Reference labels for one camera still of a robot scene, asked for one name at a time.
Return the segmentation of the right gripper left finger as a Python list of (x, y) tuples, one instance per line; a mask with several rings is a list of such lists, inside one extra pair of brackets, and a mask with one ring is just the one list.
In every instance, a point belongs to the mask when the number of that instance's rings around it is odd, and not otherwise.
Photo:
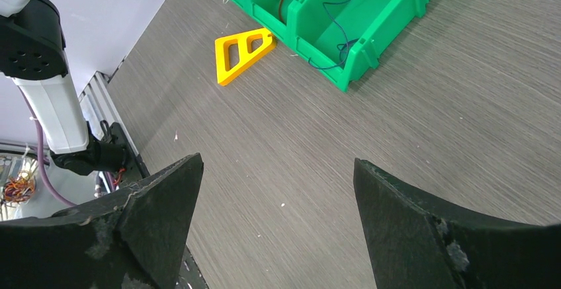
[(150, 177), (47, 218), (1, 223), (2, 288), (174, 288), (204, 163)]

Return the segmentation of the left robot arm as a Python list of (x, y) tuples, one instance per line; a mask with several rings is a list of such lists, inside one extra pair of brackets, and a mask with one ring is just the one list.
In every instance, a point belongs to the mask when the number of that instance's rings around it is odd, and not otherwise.
[(60, 12), (50, 0), (1, 0), (1, 73), (27, 100), (53, 162), (78, 175), (117, 172), (125, 166), (128, 152), (92, 134), (65, 47)]

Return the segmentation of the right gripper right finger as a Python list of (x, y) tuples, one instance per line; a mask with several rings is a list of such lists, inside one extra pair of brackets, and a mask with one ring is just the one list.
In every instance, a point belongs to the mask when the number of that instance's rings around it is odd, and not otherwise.
[(378, 288), (559, 288), (560, 225), (489, 216), (364, 159), (355, 198)]

